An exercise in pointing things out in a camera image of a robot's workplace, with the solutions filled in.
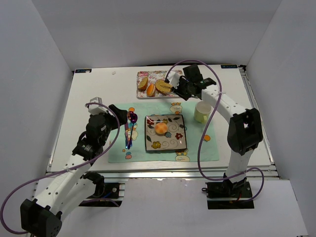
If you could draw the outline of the metal serving tongs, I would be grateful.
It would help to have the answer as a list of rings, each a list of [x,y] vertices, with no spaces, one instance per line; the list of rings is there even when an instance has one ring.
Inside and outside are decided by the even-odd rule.
[[[161,85],[158,89],[164,95],[174,94],[176,89],[173,86]]]

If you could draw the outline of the round orange bun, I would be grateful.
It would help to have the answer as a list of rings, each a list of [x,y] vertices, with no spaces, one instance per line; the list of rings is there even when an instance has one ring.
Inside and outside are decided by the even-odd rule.
[[[168,126],[164,122],[159,122],[155,125],[155,132],[158,135],[163,135],[168,131]]]

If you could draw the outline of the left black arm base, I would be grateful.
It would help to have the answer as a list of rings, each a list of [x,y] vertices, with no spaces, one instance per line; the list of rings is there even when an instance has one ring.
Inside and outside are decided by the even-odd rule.
[[[95,186],[94,193],[88,197],[93,198],[111,198],[117,199],[120,197],[120,191],[123,191],[123,183],[105,181],[104,176],[96,172],[88,172],[82,176],[83,179],[90,180]]]

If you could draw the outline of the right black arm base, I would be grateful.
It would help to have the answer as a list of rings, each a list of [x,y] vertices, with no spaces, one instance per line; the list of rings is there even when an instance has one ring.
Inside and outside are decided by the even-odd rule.
[[[232,183],[230,180],[222,182],[208,182],[201,189],[210,199],[243,199],[252,198],[250,183],[246,178]]]

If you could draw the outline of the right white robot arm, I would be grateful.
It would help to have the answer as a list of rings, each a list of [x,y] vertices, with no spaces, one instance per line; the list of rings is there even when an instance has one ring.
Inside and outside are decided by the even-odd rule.
[[[198,65],[187,66],[183,72],[183,76],[165,76],[165,81],[172,85],[171,91],[184,100],[197,97],[211,105],[229,125],[227,142],[231,156],[222,180],[224,187],[232,192],[246,182],[250,157],[263,140],[260,113],[256,108],[241,106],[225,94],[220,79],[203,78]]]

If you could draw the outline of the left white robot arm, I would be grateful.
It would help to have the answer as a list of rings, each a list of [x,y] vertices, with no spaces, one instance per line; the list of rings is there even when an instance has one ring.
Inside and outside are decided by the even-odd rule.
[[[55,237],[62,221],[86,198],[99,198],[104,191],[104,177],[90,168],[113,130],[127,124],[126,110],[115,105],[105,108],[100,103],[88,105],[90,118],[85,131],[65,164],[65,173],[57,175],[33,200],[20,206],[21,227],[36,237]]]

